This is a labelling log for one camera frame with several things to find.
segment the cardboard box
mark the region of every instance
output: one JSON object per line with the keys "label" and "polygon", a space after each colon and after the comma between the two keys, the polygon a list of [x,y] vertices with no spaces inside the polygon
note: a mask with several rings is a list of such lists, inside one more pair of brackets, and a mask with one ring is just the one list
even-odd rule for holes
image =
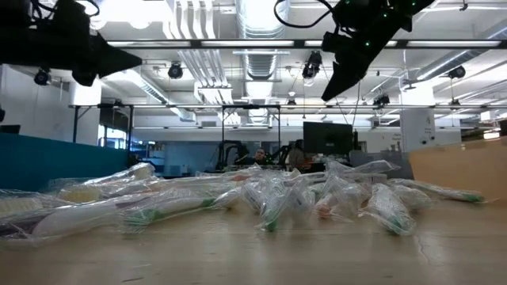
{"label": "cardboard box", "polygon": [[507,199],[507,137],[416,150],[410,164],[417,181]]}

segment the teal wall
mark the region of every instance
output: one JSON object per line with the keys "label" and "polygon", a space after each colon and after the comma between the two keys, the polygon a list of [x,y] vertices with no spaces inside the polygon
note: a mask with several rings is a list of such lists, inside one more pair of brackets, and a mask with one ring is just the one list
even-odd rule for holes
{"label": "teal wall", "polygon": [[0,189],[39,191],[49,180],[127,168],[125,150],[0,133]]}

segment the computer monitor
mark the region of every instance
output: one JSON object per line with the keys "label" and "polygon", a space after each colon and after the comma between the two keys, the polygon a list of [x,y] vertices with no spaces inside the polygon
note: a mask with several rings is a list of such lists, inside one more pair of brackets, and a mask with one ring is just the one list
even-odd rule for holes
{"label": "computer monitor", "polygon": [[0,133],[4,134],[19,134],[21,130],[21,125],[3,125],[0,126]]}
{"label": "computer monitor", "polygon": [[304,151],[348,155],[353,149],[352,125],[303,122]]}

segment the spotlight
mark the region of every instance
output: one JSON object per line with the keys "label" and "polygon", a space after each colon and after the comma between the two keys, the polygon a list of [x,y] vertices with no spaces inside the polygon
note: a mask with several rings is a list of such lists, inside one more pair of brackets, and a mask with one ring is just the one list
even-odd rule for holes
{"label": "spotlight", "polygon": [[0,105],[0,123],[3,122],[5,118],[6,118],[6,110],[2,109],[2,106]]}
{"label": "spotlight", "polygon": [[454,79],[454,78],[463,78],[465,76],[465,74],[467,73],[467,71],[465,70],[465,68],[463,66],[458,66],[457,68],[449,71],[447,73],[447,76],[450,78],[450,79]]}
{"label": "spotlight", "polygon": [[383,107],[389,103],[391,103],[391,101],[389,100],[389,95],[387,94],[382,94],[373,101],[373,104],[379,107]]}
{"label": "spotlight", "polygon": [[[451,103],[449,103],[451,106],[461,106],[461,103],[458,99],[452,98]],[[458,110],[459,108],[451,108],[452,111]]]}

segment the desk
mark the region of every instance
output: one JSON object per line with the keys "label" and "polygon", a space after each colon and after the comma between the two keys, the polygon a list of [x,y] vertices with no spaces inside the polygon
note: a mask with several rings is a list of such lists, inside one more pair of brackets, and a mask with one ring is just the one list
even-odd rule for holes
{"label": "desk", "polygon": [[505,284],[507,203],[444,201],[396,237],[369,217],[254,229],[249,209],[202,211],[133,237],[101,228],[0,252],[2,285]]}

